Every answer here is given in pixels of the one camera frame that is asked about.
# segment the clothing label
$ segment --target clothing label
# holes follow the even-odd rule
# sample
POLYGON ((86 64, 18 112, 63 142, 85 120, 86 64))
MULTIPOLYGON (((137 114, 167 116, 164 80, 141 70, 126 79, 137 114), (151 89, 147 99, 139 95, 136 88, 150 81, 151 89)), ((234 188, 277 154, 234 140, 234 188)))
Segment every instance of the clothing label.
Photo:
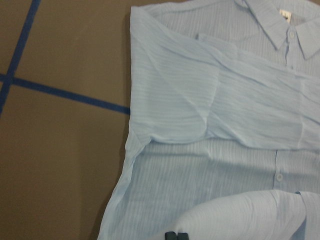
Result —
POLYGON ((283 9, 279 9, 280 14, 286 19, 286 21, 288 23, 290 23, 290 19, 291 19, 291 12, 283 10, 283 9))

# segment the blue fabric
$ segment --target blue fabric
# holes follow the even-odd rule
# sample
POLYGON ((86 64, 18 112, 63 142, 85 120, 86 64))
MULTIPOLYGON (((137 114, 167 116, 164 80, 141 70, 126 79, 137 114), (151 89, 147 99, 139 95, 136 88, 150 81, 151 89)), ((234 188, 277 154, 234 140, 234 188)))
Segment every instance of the blue fabric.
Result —
POLYGON ((301 192, 293 198, 305 218, 292 239, 317 239, 319 18, 320 7, 301 0, 131 9, 129 135, 99 239, 148 239, 196 205, 273 190, 301 192), (278 8, 293 12, 290 24, 278 8))

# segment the blue grid line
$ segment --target blue grid line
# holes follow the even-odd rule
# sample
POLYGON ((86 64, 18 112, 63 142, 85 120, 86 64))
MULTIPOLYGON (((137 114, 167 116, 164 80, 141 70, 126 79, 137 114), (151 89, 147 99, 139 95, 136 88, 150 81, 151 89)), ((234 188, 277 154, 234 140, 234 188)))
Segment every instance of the blue grid line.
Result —
POLYGON ((27 16, 25 18, 23 28, 20 33, 19 40, 15 46, 15 50, 9 65, 9 68, 7 70, 6 76, 1 77, 1 81, 3 82, 2 88, 0 90, 0 114, 3 111, 4 105, 6 103, 10 86, 13 83, 13 78, 15 75, 15 72, 17 70, 17 67, 19 65, 22 53, 24 51, 24 48, 26 46, 28 36, 30 29, 32 27, 32 24, 34 22, 34 18, 36 15, 36 12, 38 10, 39 4, 41 0, 32 0, 29 11, 27 13, 27 16))
MULTIPOLYGON (((7 77, 6 75, 0 74, 0 82, 5 81, 6 77, 7 77)), ((130 115, 130 108, 129 107, 121 106, 121 105, 114 104, 114 103, 107 102, 107 101, 103 101, 103 100, 99 100, 99 99, 89 97, 89 96, 84 96, 84 95, 73 93, 70 91, 58 89, 55 87, 46 86, 46 85, 43 85, 40 83, 35 83, 35 82, 24 80, 21 78, 13 77, 12 84, 16 85, 16 86, 27 88, 27 89, 39 91, 42 93, 51 94, 51 95, 58 96, 61 98, 70 99, 70 100, 74 100, 77 102, 81 102, 81 103, 93 105, 96 107, 100 107, 100 108, 104 108, 104 109, 108 109, 108 110, 112 110, 112 111, 116 111, 119 113, 130 115)))

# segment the shirt button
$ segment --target shirt button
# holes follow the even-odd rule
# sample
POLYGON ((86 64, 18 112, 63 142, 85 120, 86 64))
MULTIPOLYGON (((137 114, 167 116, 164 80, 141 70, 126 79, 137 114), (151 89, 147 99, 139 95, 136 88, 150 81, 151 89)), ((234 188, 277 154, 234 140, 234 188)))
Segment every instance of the shirt button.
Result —
POLYGON ((295 37, 295 33, 293 32, 293 31, 291 31, 290 33, 289 33, 289 36, 290 36, 290 38, 294 38, 295 37))
POLYGON ((281 173, 279 173, 279 174, 276 175, 275 178, 276 178, 276 180, 277 180, 278 182, 281 182, 282 179, 284 179, 284 176, 283 176, 281 173))

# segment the blue line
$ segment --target blue line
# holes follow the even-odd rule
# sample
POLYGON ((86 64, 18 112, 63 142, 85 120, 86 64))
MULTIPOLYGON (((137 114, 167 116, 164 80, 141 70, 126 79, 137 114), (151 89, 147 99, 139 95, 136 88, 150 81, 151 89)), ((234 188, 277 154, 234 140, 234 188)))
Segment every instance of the blue line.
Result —
MULTIPOLYGON (((0 81, 3 82, 3 78, 5 78, 5 75, 1 75, 0 74, 0 81)), ((35 83, 32 81, 28 81, 28 80, 24 80, 21 78, 16 78, 13 77, 12 78, 12 84, 20 86, 20 87, 24 87, 27 89, 32 89, 32 90, 36 90, 39 92, 43 92, 43 93, 47 93, 47 94, 51 94, 51 95, 55 95, 58 97, 62 97, 65 99, 70 99, 70 100, 74 100, 77 102, 81 102, 81 103, 85 103, 85 104, 89 104, 89 105, 93 105, 96 107, 100 107, 100 108, 104 108, 104 109, 109 109, 112 111, 116 111, 119 113, 123 113, 123 114, 127 114, 130 115, 130 108, 126 107, 126 106, 121 106, 121 105, 117 105, 111 102, 107 102, 107 101, 102 101, 93 97, 88 97, 88 96, 84 96, 84 95, 80 95, 77 93, 73 93, 70 91, 65 91, 65 90, 61 90, 55 87, 51 87, 51 86, 46 86, 43 84, 39 84, 39 83, 35 83)))
POLYGON ((28 14, 25 18, 24 25, 21 30, 19 40, 15 46, 15 50, 14 50, 8 71, 6 73, 6 77, 4 78, 3 85, 0 90, 0 114, 2 113, 3 107, 6 103, 7 96, 9 94, 9 90, 10 90, 10 86, 13 83, 13 77, 15 75, 15 72, 16 72, 17 67, 19 65, 22 53, 23 53, 24 48, 26 46, 29 32, 30 32, 32 23, 34 22, 34 18, 35 18, 36 12, 38 10, 40 1, 41 0, 33 0, 32 1, 30 8, 29 8, 29 11, 28 11, 28 14))

